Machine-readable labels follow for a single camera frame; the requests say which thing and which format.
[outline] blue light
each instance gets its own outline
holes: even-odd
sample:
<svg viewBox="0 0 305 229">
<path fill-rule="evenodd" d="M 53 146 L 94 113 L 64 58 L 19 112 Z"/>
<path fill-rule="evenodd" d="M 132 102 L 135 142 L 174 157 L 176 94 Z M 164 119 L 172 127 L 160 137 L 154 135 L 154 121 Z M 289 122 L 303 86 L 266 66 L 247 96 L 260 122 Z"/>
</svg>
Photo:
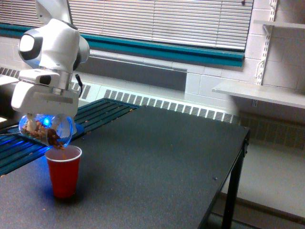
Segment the blue light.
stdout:
<svg viewBox="0 0 305 229">
<path fill-rule="evenodd" d="M 46 127 L 50 127 L 51 121 L 50 121 L 49 117 L 45 117 L 42 121 L 42 124 Z"/>
</svg>

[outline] cup rim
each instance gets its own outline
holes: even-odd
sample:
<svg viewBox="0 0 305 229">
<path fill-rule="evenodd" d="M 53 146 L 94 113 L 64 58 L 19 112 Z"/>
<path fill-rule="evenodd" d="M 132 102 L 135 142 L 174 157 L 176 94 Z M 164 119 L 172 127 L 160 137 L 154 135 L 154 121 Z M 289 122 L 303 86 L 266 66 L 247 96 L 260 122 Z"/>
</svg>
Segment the cup rim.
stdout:
<svg viewBox="0 0 305 229">
<path fill-rule="evenodd" d="M 46 158 L 49 160 L 49 161 L 53 161 L 53 162 L 69 162 L 69 161 L 74 161 L 76 159 L 78 159 L 79 157 L 81 157 L 82 155 L 82 150 L 81 148 L 77 147 L 77 146 L 73 146 L 73 145 L 68 145 L 67 147 L 70 147 L 72 146 L 73 148 L 76 148 L 78 151 L 79 151 L 79 154 L 76 156 L 76 157 L 73 157 L 73 158 L 70 158 L 70 159 L 67 159 L 67 160 L 55 160 L 55 159 L 51 159 L 49 158 L 46 154 L 49 150 L 52 150 L 53 148 L 49 149 L 44 155 L 46 156 Z"/>
</svg>

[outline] window sill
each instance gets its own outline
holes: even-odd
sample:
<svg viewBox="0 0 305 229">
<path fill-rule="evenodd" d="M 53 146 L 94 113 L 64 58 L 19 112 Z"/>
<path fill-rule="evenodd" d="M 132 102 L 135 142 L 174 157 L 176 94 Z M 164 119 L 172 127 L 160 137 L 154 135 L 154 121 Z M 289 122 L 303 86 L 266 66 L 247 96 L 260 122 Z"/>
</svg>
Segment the window sill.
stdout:
<svg viewBox="0 0 305 229">
<path fill-rule="evenodd" d="M 0 35 L 21 37 L 29 29 L 32 28 L 0 23 Z M 219 64 L 236 67 L 241 67 L 244 60 L 243 52 L 144 42 L 91 34 L 81 35 L 88 41 L 91 48 L 103 49 L 110 52 L 145 55 L 156 59 L 170 59 L 177 62 L 187 61 L 198 64 Z"/>
</svg>

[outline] nuts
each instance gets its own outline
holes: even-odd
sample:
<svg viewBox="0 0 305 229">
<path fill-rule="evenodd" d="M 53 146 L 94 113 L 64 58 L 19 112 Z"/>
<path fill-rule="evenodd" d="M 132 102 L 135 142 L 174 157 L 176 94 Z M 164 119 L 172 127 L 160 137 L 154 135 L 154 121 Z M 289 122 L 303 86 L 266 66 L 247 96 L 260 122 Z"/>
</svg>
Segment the nuts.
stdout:
<svg viewBox="0 0 305 229">
<path fill-rule="evenodd" d="M 56 130 L 46 128 L 41 122 L 36 121 L 37 126 L 35 131 L 30 132 L 27 130 L 27 125 L 28 121 L 22 127 L 22 134 L 35 138 L 43 143 L 49 143 L 49 145 L 53 146 L 56 149 L 64 150 L 62 142 L 58 141 L 60 137 L 57 135 Z"/>
</svg>

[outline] clear plastic container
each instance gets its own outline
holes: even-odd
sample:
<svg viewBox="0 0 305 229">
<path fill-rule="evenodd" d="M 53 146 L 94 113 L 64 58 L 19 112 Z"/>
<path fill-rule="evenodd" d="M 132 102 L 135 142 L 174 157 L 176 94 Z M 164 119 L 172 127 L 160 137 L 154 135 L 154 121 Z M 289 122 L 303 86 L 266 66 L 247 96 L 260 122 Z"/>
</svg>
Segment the clear plastic container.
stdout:
<svg viewBox="0 0 305 229">
<path fill-rule="evenodd" d="M 19 122 L 19 131 L 46 146 L 64 149 L 72 138 L 72 119 L 63 114 L 27 114 Z"/>
</svg>

